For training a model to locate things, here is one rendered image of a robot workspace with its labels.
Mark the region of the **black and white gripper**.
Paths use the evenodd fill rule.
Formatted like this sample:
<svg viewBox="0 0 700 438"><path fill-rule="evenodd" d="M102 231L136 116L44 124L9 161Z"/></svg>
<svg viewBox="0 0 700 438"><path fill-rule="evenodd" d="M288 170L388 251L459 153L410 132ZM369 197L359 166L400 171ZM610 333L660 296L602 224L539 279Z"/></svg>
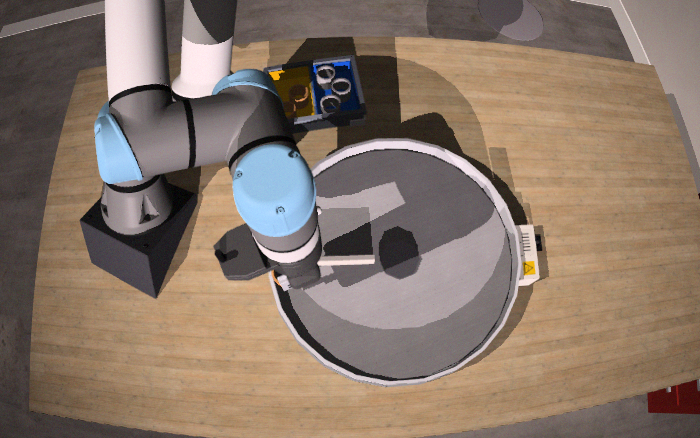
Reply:
<svg viewBox="0 0 700 438"><path fill-rule="evenodd" d="M301 289L321 278L318 265L322 254L319 223L310 241L289 253L265 249L256 241L247 223L227 231L213 247L227 280L249 281L276 269L277 279L286 291Z"/></svg>

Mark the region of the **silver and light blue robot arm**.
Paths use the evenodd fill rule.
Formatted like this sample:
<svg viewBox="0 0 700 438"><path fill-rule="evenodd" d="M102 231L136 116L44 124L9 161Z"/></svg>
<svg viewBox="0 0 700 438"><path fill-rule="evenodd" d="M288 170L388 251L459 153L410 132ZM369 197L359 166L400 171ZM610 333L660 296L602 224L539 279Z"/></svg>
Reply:
<svg viewBox="0 0 700 438"><path fill-rule="evenodd" d="M109 102L94 129L101 211L114 232L144 235L168 220L164 173L227 161L236 207L261 246L289 253L314 236L314 176L275 85L257 69L231 71L236 9L237 0L184 0L171 94L165 0L105 0Z"/></svg>

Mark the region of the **orange hollow sleeve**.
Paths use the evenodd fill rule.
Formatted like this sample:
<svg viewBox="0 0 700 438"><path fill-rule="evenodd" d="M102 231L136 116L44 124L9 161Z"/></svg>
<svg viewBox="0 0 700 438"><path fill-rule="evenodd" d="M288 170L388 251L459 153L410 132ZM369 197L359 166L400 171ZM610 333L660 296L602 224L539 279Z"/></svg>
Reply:
<svg viewBox="0 0 700 438"><path fill-rule="evenodd" d="M272 277L273 277L274 281L276 282L276 284L277 284L280 288L282 288L281 285L279 284L279 281L277 280L277 274L275 273L274 270L272 271Z"/></svg>

